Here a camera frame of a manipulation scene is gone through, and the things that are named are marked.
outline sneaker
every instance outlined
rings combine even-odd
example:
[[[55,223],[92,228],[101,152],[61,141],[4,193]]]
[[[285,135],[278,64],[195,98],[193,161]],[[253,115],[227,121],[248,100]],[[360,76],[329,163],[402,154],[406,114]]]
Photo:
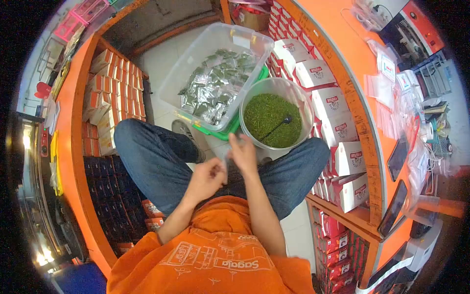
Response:
[[[191,131],[189,130],[188,126],[180,119],[176,119],[172,122],[172,131],[177,133],[177,134],[182,134],[188,137],[191,142],[196,146],[197,148],[197,161],[196,163],[203,163],[205,161],[205,153],[204,151],[199,148],[199,145],[196,143],[196,140],[194,140],[193,135],[191,134]]]

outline pink container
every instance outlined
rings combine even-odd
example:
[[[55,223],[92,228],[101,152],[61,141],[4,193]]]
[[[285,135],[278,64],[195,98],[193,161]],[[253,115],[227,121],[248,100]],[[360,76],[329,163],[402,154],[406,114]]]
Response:
[[[81,27],[88,26],[87,22],[83,22],[80,18],[69,12],[67,16],[59,24],[59,27],[54,31],[54,34],[62,40],[69,42],[73,34]]]
[[[90,24],[109,5],[106,0],[85,0],[77,4],[71,13],[78,17],[82,23]]]

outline clear plastic storage bin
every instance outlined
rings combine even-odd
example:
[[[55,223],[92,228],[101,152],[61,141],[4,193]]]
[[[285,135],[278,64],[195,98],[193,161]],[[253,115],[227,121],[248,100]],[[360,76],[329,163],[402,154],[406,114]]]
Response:
[[[206,57],[218,49],[229,49],[241,53],[246,51],[247,48],[251,49],[253,54],[259,58],[258,63],[218,125],[211,125],[180,109],[178,93],[186,86],[193,71],[201,65]],[[157,98],[163,102],[163,105],[169,111],[172,111],[189,124],[202,126],[212,132],[219,132],[237,113],[240,103],[250,86],[258,79],[258,75],[273,48],[273,39],[254,30],[238,25],[211,24],[194,40],[172,67],[157,91]]]

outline white wall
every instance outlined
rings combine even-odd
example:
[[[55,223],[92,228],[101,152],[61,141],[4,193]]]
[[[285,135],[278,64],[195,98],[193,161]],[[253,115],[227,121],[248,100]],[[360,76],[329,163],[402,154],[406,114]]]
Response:
[[[466,90],[463,88],[454,62],[450,63],[452,92],[442,96],[450,109],[447,120],[450,123],[450,143],[454,148],[451,162],[460,166],[470,165],[470,119],[469,105],[467,104]]]
[[[29,59],[23,69],[23,75],[20,82],[18,106],[16,111],[34,115],[36,112],[36,106],[41,105],[42,100],[34,96],[34,93],[36,92],[36,85],[39,81],[47,82],[50,72],[48,71],[44,73],[42,79],[39,80],[40,73],[37,71],[38,61],[41,58],[42,51],[49,41],[49,38],[51,38],[57,24],[65,17],[72,7],[80,2],[82,2],[82,0],[66,0],[60,6],[58,11],[51,17],[49,23],[45,26],[43,33],[38,38],[37,43],[34,45],[34,49],[31,52],[31,55],[29,56]]]

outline smartphone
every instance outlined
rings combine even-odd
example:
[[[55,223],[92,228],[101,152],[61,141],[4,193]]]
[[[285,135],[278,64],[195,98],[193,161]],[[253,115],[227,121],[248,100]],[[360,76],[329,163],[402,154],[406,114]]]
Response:
[[[401,134],[400,139],[393,149],[392,155],[388,159],[387,165],[392,181],[396,181],[400,174],[401,168],[405,164],[405,160],[408,156],[409,144],[405,133]]]
[[[405,182],[400,180],[392,202],[390,203],[390,206],[388,206],[387,212],[385,212],[385,216],[377,228],[377,231],[382,238],[386,238],[388,233],[390,233],[390,230],[392,229],[392,226],[397,220],[398,214],[400,213],[401,207],[403,206],[403,203],[405,203],[407,194],[408,188],[405,185]]]

